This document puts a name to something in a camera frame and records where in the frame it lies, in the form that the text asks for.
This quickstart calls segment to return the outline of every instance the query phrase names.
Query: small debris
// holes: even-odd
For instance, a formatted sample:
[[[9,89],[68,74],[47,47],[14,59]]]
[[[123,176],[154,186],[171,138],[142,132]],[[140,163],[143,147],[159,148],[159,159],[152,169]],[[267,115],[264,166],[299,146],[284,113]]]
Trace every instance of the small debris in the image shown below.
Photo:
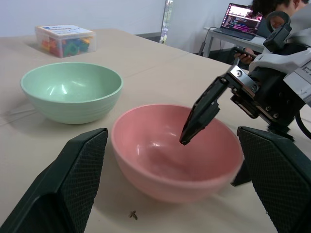
[[[137,215],[136,215],[136,210],[131,211],[129,217],[133,217],[135,220],[138,219]]]

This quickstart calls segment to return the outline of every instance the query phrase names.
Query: white wall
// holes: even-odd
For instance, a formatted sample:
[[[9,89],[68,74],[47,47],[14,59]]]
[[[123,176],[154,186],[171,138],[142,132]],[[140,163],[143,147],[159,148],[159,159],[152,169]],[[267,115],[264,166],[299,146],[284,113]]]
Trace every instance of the white wall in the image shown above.
[[[165,0],[0,0],[0,36],[34,34],[35,26],[59,24],[156,33],[164,7]]]
[[[229,3],[249,5],[252,0],[174,0],[167,45],[187,52],[199,52],[206,36],[204,27],[220,27]],[[232,44],[222,42],[222,48]],[[220,49],[213,41],[212,50]]]

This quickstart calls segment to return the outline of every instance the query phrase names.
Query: bowl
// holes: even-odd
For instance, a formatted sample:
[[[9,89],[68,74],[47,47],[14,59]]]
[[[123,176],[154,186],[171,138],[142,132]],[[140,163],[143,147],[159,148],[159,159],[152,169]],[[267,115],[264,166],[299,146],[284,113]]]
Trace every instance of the bowl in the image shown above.
[[[243,153],[234,133],[213,119],[186,146],[179,142],[190,108],[145,105],[124,113],[113,125],[111,142],[125,177],[161,201],[206,198],[230,184]]]
[[[118,100],[123,80],[116,72],[88,63],[55,63],[28,72],[21,88],[47,118],[83,124],[102,118]]]

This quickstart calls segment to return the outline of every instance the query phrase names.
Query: person's hand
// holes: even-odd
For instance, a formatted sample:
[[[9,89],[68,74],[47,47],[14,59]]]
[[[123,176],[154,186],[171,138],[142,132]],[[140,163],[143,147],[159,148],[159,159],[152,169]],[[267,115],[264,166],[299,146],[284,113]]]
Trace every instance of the person's hand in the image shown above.
[[[250,48],[245,48],[244,49],[246,52],[250,53],[251,55],[254,55],[254,51],[252,51]],[[240,54],[240,53],[236,53],[234,55],[235,58],[239,58],[241,62],[245,63],[245,64],[251,64],[253,61],[253,58],[251,56],[247,56],[246,54]]]

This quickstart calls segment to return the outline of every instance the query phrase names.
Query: desk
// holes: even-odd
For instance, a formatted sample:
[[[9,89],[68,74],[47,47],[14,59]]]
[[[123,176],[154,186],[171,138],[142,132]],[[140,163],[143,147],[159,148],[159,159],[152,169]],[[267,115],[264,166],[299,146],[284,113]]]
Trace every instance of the desk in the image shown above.
[[[148,103],[192,106],[200,94],[229,65],[189,54],[117,30],[98,30],[98,51],[59,59],[36,50],[35,38],[0,38],[0,224],[36,176],[59,154],[68,140],[93,129],[107,127],[125,111]],[[31,109],[21,92],[22,75],[55,62],[91,62],[123,76],[124,88],[113,110],[103,119],[84,125],[64,125]],[[240,125],[265,129],[230,101],[227,90],[219,99],[217,118],[233,131]],[[297,145],[310,153],[311,143],[295,123]],[[138,220],[129,218],[137,211]],[[226,187],[213,197],[191,204],[166,204],[137,191],[122,175],[108,140],[100,187],[85,233],[276,233],[252,184]]]
[[[229,43],[235,44],[238,47],[249,47],[250,49],[252,49],[253,51],[256,52],[263,52],[264,50],[264,46],[263,46],[263,42],[266,40],[265,38],[261,37],[261,36],[256,36],[254,39],[252,39],[251,41],[248,40],[244,40],[244,39],[240,39],[240,38],[236,38],[230,35],[226,35],[223,33],[218,33],[214,31],[214,28],[210,29],[208,32],[208,35],[206,37],[205,40],[205,47],[203,50],[203,56],[204,57],[208,57],[209,53],[210,53],[210,49],[213,43],[213,39],[217,38],[223,41],[227,41]]]

